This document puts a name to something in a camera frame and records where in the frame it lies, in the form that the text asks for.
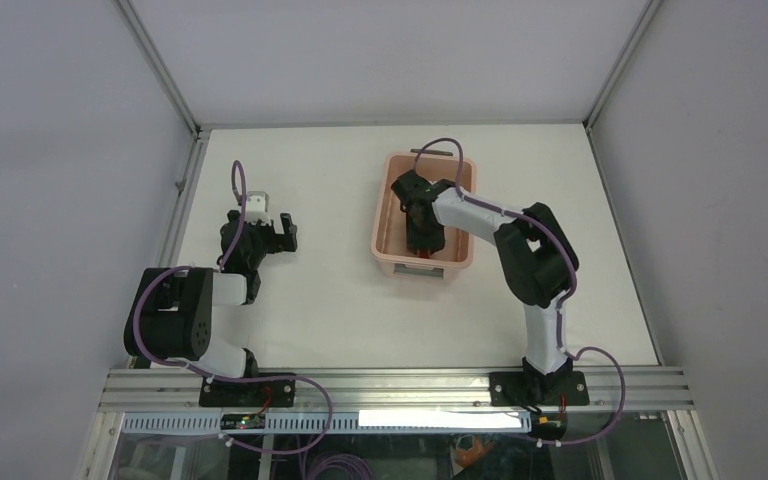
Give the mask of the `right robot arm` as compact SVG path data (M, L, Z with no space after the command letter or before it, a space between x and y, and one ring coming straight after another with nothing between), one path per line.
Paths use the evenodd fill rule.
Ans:
M552 403L573 372L562 320L578 267L552 210L535 203L515 211L468 194L451 180L431 182L413 170L397 177L391 190L406 216L410 252L426 257L440 251L447 227L496 248L506 284L523 305L527 330L523 374L508 398L523 406Z

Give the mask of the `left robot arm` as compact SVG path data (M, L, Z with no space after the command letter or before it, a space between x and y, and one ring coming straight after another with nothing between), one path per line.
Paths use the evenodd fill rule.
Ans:
M256 301L268 255L295 252L298 227L289 213L282 230L264 212L227 213L220 228L221 255L213 267L147 268L123 333L126 351L164 366L223 378L222 392L237 406L254 403L261 380L254 353L213 331L213 309Z

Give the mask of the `pink plastic bin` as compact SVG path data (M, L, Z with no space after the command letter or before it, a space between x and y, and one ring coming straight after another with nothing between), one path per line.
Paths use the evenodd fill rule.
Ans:
M453 281L473 262L474 238L464 231L445 227L445 246L429 258L417 256L407 248L406 215L391 185L401 174L414 166L416 152L396 152L384 162L383 175L378 188L377 210L371 239L371 253L384 274L413 277L423 280ZM475 164L464 160L462 188L475 190L477 175ZM455 180L458 160L452 153L432 150L420 157L417 173L434 182Z

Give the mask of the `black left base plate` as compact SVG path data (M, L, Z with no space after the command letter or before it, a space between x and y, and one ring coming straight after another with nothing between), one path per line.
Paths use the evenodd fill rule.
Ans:
M198 405L203 408L258 409L294 406L296 382L266 377L263 382L234 383L214 380L202 382Z

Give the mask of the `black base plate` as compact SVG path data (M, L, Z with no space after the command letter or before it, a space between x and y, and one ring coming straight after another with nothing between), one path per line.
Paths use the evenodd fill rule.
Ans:
M202 382L198 405L203 408L258 409L294 406L296 382L266 377L263 382L234 383L214 380Z
M495 407L587 406L590 395L580 371L562 374L548 383L523 371L496 371L488 376L491 404Z

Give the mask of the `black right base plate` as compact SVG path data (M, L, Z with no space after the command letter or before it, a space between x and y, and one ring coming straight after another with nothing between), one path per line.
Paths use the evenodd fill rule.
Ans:
M587 406L590 395L580 371L562 374L548 383L523 371L496 371L488 376L491 404L495 407Z

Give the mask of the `aluminium left frame post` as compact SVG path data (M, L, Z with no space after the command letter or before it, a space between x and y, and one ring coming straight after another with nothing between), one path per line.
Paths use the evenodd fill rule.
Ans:
M132 35L137 48L159 82L161 90L173 106L176 114L185 125L190 136L197 138L201 131L200 125L173 79L135 4L130 0L113 0L112 4L117 8L124 25Z

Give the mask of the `aluminium frame post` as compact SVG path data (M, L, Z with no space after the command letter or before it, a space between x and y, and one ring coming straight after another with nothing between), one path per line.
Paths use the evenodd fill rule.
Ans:
M117 8L124 25L132 35L137 48L159 82L161 90L173 106L176 114L185 125L190 136L197 138L201 131L200 125L173 79L135 4L130 0L113 0L112 4Z
M620 53L609 70L609 73L603 82L597 94L592 107L588 111L583 121L583 126L588 135L591 134L597 124L604 108L609 102L613 91L618 85L627 65L635 54L639 44L643 41L648 29L654 21L658 11L663 4L662 0L647 0L644 8L638 15L630 34L625 40Z

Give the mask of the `aluminium front rail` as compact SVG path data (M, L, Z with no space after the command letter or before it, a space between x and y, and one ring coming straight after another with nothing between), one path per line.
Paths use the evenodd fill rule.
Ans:
M569 413L692 410L688 382L679 367L626 366L621 374L609 366L581 366L590 395L587 406L566 406ZM488 376L517 367L403 368L297 370L293 407L271 407L274 412L357 412L367 409L423 409L440 411L511 410L491 404ZM204 379L180 369L112 370L103 387L101 412L152 413L224 410L198 405Z

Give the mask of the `aluminium right frame post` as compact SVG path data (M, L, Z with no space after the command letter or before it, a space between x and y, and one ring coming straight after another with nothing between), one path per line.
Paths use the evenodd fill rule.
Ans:
M597 124L604 108L609 102L613 91L618 85L627 65L635 54L639 44L643 41L648 29L654 21L658 11L663 4L662 0L647 0L644 8L638 15L630 34L625 40L620 53L609 70L609 73L603 82L597 94L592 107L588 111L583 121L583 126L588 135L591 134Z

